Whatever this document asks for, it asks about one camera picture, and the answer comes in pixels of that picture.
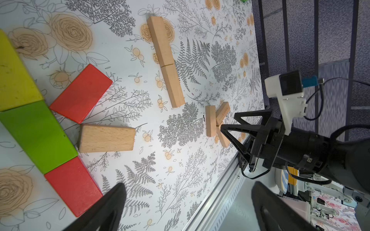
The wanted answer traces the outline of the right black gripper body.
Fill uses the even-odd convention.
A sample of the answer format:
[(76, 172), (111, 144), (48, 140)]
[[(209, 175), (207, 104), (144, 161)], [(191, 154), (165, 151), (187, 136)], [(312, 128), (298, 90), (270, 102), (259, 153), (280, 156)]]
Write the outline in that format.
[(254, 164), (262, 160), (262, 166), (271, 169), (284, 135), (285, 127), (281, 119), (271, 116), (268, 119), (263, 118), (251, 147), (251, 162)]

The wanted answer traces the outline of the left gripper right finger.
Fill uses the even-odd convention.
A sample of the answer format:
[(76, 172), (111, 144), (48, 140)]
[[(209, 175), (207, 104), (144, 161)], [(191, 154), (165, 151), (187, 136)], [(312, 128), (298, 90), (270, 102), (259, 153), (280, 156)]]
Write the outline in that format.
[(261, 182), (255, 182), (251, 198), (261, 231), (316, 230)]

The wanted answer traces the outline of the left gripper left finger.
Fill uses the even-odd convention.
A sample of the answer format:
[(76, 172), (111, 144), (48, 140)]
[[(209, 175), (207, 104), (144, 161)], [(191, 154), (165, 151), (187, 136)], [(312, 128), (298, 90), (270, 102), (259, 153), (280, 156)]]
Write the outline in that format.
[(116, 184), (90, 209), (65, 228), (66, 231), (117, 231), (126, 203), (124, 183)]

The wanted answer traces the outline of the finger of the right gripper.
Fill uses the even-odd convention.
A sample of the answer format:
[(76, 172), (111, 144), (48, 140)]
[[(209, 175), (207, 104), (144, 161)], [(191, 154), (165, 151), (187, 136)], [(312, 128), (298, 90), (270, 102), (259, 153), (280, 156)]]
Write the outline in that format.
[(260, 125), (237, 125), (223, 124), (221, 125), (222, 134), (235, 146), (240, 154), (244, 157), (252, 157), (250, 144), (244, 144), (247, 136), (256, 138)]
[(265, 109), (259, 111), (249, 111), (249, 112), (239, 112), (234, 114), (234, 119), (242, 125), (249, 125), (247, 121), (243, 119), (243, 117), (254, 117), (254, 116), (261, 116), (262, 117), (262, 125), (265, 125), (269, 118), (272, 115), (272, 109)]

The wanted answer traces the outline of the wooden block top horizontal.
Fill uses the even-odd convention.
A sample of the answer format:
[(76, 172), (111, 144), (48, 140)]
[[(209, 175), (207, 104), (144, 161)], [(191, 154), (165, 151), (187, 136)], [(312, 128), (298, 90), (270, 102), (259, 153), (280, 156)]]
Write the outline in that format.
[(220, 126), (224, 118), (230, 111), (230, 106), (228, 102), (223, 102), (219, 109), (216, 111), (216, 125)]

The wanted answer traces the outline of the red block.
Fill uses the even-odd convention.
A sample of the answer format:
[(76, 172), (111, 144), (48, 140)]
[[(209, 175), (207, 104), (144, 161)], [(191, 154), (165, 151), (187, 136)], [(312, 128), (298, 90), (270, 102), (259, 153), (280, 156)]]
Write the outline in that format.
[(75, 217), (81, 216), (103, 194), (79, 157), (44, 175)]
[(49, 108), (81, 124), (112, 83), (110, 78), (89, 64)]

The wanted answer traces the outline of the wooden block bottom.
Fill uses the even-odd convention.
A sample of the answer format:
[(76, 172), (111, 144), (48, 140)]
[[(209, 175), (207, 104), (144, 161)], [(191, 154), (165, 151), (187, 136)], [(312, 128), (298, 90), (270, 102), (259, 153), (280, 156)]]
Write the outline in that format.
[(178, 108), (184, 105), (185, 99), (175, 65), (166, 65), (161, 68), (161, 72), (167, 87), (172, 107)]

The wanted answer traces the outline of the green block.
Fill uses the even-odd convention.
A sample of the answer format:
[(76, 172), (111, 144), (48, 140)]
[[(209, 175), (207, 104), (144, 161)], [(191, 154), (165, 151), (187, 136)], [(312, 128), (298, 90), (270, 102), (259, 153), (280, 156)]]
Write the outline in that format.
[(78, 156), (44, 101), (2, 112), (1, 123), (42, 174)]

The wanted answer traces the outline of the yellow block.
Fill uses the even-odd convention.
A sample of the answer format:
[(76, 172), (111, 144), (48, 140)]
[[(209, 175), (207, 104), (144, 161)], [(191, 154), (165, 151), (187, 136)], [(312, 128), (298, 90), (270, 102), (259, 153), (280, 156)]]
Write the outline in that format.
[(33, 78), (1, 31), (1, 111), (43, 100)]

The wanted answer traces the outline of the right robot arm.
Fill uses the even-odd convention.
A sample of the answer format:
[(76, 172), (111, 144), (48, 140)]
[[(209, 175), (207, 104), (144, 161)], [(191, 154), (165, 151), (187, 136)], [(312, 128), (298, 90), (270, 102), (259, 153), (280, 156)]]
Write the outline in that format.
[(270, 109), (235, 113), (237, 124), (221, 125), (221, 132), (236, 147), (241, 165), (263, 160), (266, 175), (271, 168), (294, 167), (325, 177), (315, 184), (337, 182), (357, 202), (355, 216), (363, 231), (370, 229), (370, 140), (341, 142), (343, 132), (369, 129), (357, 124), (339, 128), (330, 137), (292, 128), (289, 135), (282, 120)]

